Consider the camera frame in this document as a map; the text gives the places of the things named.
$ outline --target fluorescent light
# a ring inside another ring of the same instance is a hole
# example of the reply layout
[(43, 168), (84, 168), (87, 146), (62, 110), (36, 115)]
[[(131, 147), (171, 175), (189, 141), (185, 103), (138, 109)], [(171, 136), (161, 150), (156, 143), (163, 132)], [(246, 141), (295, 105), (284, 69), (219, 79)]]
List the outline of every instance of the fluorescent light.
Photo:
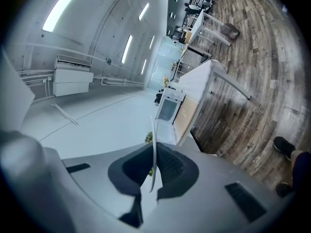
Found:
[(142, 71), (141, 71), (141, 74), (144, 72), (144, 69), (145, 69), (145, 65), (146, 65), (146, 61), (147, 60), (145, 60), (145, 62), (144, 62), (144, 65), (143, 65), (143, 67), (142, 67)]
[(152, 37), (152, 40), (151, 40), (149, 49), (151, 49), (152, 43), (153, 43), (153, 41), (154, 41), (154, 38), (155, 38), (155, 36)]
[(141, 20), (143, 15), (145, 14), (146, 10), (148, 9), (149, 7), (149, 3), (146, 4), (146, 6), (144, 7), (144, 9), (142, 10), (142, 12), (140, 13), (138, 19)]
[(63, 11), (70, 3), (71, 0), (58, 0), (57, 4), (52, 9), (51, 13), (48, 16), (48, 19), (45, 21), (43, 25), (43, 30), (52, 32), (54, 30), (57, 21), (62, 15)]
[(126, 58), (128, 49), (130, 48), (131, 41), (132, 41), (132, 36), (130, 35), (130, 37), (128, 37), (128, 40), (127, 40), (127, 43), (126, 43), (126, 47), (125, 47), (125, 50), (124, 50), (124, 54), (123, 54), (123, 57), (122, 57), (122, 61), (121, 61), (123, 64), (125, 63), (125, 58)]

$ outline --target black slot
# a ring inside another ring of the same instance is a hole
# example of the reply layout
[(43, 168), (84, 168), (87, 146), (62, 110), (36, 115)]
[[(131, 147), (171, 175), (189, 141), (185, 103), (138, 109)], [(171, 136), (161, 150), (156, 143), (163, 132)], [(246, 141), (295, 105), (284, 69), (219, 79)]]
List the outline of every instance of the black slot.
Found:
[(266, 213), (266, 210), (258, 201), (239, 183), (226, 185), (225, 189), (250, 222), (255, 221)]
[(69, 166), (67, 167), (67, 171), (68, 173), (74, 173), (74, 172), (78, 172), (84, 169), (87, 169), (91, 167), (89, 164), (83, 163), (83, 164), (79, 164), (79, 165), (75, 165), (75, 166)]

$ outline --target table leg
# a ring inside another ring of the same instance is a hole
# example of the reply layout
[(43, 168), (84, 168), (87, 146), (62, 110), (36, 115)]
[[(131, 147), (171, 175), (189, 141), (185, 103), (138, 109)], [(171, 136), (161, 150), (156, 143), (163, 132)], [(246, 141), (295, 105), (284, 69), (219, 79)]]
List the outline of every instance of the table leg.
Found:
[(241, 86), (238, 82), (236, 82), (232, 77), (230, 77), (228, 74), (224, 73), (223, 71), (220, 71), (217, 68), (214, 68), (214, 74), (224, 81), (226, 81), (228, 84), (236, 88), (241, 94), (246, 97), (248, 100), (251, 98), (251, 94), (244, 89), (243, 86)]
[(218, 23), (220, 26), (223, 26), (223, 25), (224, 25), (221, 21), (217, 20), (216, 18), (210, 16), (210, 15), (207, 14), (207, 13), (204, 13), (204, 16), (206, 16), (206, 17), (208, 17), (209, 19), (211, 19), (212, 21)]
[(195, 53), (201, 55), (201, 56), (204, 56), (203, 54), (205, 54), (205, 55), (207, 55), (207, 56), (209, 56), (209, 57), (212, 57), (212, 55), (211, 55), (209, 52), (206, 52), (206, 51), (204, 51), (204, 50), (202, 50), (202, 49), (199, 49), (199, 48), (197, 48), (197, 47), (188, 46), (188, 49), (189, 49), (190, 51), (192, 51), (192, 52), (195, 52)]
[(208, 29), (208, 28), (205, 28), (205, 27), (202, 27), (201, 28), (202, 30), (208, 32), (208, 33), (211, 33), (213, 36), (215, 36), (217, 39), (219, 39), (220, 41), (222, 41), (223, 43), (225, 43), (227, 46), (231, 46), (231, 43), (228, 42), (227, 40), (225, 40), (224, 38), (222, 38), (220, 35), (216, 34), (214, 31)]
[(195, 68), (195, 67), (190, 66), (189, 64), (187, 64), (187, 63), (185, 63), (185, 62), (183, 62), (183, 61), (181, 61), (180, 63), (181, 63), (181, 64), (185, 64), (186, 66), (189, 66), (189, 67)]
[(205, 39), (206, 41), (209, 41), (209, 42), (215, 44), (215, 42), (213, 42), (213, 41), (210, 40), (210, 39), (207, 39), (207, 38), (206, 38), (205, 36), (203, 36), (203, 35), (198, 34), (198, 37), (200, 37), (200, 38), (202, 38), (202, 39)]

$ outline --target wooden floor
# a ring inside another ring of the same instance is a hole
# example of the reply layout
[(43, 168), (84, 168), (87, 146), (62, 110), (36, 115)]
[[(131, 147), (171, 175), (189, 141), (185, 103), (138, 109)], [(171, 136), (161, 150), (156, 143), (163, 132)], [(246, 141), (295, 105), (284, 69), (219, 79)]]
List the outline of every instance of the wooden floor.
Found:
[[(296, 148), (307, 150), (310, 135), (305, 93), (306, 53), (293, 19), (285, 16), (277, 0), (217, 0), (212, 15), (235, 25), (241, 35), (231, 47), (207, 33), (215, 45), (197, 38), (194, 45), (209, 51), (212, 59), (252, 95), (246, 100), (233, 87), (214, 80), (195, 123), (195, 135), (204, 152), (217, 154), (243, 168), (270, 189), (290, 177), (290, 163), (273, 148), (283, 136)], [(220, 31), (217, 24), (207, 27)], [(187, 52), (183, 61), (196, 67), (200, 56)]]

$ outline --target green plant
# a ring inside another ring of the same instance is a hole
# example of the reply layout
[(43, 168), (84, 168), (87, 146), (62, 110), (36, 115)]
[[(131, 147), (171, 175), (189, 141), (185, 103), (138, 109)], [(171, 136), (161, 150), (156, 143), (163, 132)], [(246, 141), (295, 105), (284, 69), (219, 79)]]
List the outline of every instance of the green plant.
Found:
[[(152, 141), (152, 136), (153, 136), (153, 135), (152, 135), (152, 132), (149, 132), (149, 133), (147, 134), (147, 136), (146, 136), (145, 143), (151, 143), (151, 142), (153, 142), (153, 141)], [(149, 175), (149, 176), (152, 176), (153, 172), (154, 172), (154, 168), (151, 168), (151, 170), (149, 171), (148, 175)]]
[(152, 142), (152, 132), (149, 132), (146, 136), (145, 143), (151, 143)]

